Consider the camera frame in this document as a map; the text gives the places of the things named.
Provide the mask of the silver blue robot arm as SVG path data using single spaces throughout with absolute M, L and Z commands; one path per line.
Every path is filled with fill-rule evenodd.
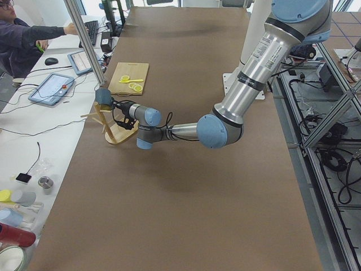
M 302 43 L 328 39 L 331 32 L 332 1 L 272 1 L 260 38 L 229 91 L 209 114 L 190 124 L 160 126 L 161 113 L 130 100 L 112 101 L 126 121 L 117 125 L 130 130 L 138 124 L 137 146 L 151 149 L 161 141 L 199 141 L 208 148 L 221 148 L 243 135 L 243 116 L 257 95 L 266 89 L 281 61 Z

